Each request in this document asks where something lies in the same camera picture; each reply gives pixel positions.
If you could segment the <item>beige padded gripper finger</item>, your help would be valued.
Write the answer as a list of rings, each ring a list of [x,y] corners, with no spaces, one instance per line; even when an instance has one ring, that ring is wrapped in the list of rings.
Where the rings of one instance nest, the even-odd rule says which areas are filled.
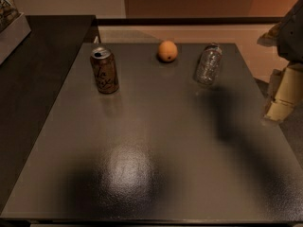
[[[283,70],[275,69],[267,90],[264,117],[282,122],[303,100],[303,64],[290,62]]]

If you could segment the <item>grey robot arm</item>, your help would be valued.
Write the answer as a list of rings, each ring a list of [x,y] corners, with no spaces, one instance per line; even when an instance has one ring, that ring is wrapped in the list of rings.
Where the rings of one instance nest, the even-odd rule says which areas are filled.
[[[297,0],[283,19],[261,35],[257,43],[275,46],[289,63],[270,76],[263,117],[282,122],[303,99],[303,0]]]

